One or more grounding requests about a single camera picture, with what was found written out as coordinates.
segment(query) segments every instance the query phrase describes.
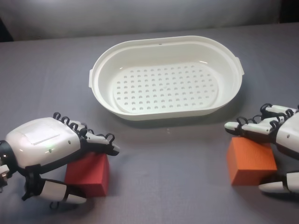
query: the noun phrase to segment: gray table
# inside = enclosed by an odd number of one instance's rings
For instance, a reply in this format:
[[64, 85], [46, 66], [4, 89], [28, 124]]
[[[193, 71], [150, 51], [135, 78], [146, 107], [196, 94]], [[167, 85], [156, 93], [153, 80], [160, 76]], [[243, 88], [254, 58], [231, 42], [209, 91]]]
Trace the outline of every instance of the gray table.
[[[103, 108], [88, 88], [94, 62], [123, 41], [201, 35], [238, 56], [245, 75], [238, 95], [219, 111], [185, 119], [130, 122]], [[299, 24], [222, 28], [174, 33], [102, 36], [0, 43], [0, 139], [13, 128], [59, 111], [111, 132], [121, 153], [110, 157], [105, 198], [76, 210], [49, 202], [21, 201], [24, 178], [15, 174], [0, 195], [1, 224], [257, 224], [298, 223], [297, 204], [276, 201], [257, 187], [229, 183], [226, 121], [252, 117], [266, 103], [299, 103]], [[274, 149], [282, 170], [299, 162]], [[63, 180], [65, 167], [44, 175]]]

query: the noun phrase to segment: red cube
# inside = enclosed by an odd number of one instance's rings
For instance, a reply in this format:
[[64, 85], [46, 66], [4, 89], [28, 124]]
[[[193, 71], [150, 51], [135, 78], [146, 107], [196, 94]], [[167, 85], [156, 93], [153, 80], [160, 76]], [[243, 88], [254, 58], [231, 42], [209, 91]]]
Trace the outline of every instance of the red cube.
[[64, 182], [82, 189], [86, 197], [106, 196], [109, 182], [109, 161], [106, 154], [89, 153], [69, 163]]

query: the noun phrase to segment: block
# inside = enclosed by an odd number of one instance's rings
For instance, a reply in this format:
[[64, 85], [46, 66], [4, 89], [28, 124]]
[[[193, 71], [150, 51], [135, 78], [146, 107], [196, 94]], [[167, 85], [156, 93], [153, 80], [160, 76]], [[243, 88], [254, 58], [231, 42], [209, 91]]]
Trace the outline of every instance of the block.
[[69, 163], [64, 182], [82, 189], [86, 197], [106, 196], [109, 182], [109, 161], [106, 154], [89, 153]]
[[232, 138], [227, 153], [232, 185], [259, 185], [277, 171], [270, 144], [258, 144], [246, 138]]

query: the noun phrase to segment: white plastic tray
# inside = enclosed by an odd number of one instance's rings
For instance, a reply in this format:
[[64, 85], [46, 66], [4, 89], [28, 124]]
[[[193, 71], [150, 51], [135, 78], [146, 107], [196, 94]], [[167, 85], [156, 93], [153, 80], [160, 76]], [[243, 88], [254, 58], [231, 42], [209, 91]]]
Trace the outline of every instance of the white plastic tray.
[[123, 42], [90, 70], [96, 99], [129, 120], [200, 116], [239, 91], [241, 63], [220, 43], [200, 36]]

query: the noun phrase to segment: cube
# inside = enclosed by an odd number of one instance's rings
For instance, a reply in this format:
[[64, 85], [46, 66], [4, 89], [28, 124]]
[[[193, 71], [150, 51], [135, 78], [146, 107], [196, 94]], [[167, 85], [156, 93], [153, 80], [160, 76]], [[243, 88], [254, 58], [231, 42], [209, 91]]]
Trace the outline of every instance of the cube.
[[232, 138], [227, 153], [232, 185], [259, 185], [277, 171], [270, 144], [258, 144], [246, 138]]
[[64, 182], [83, 190], [87, 198], [106, 196], [109, 182], [107, 155], [89, 153], [84, 158], [69, 163]]

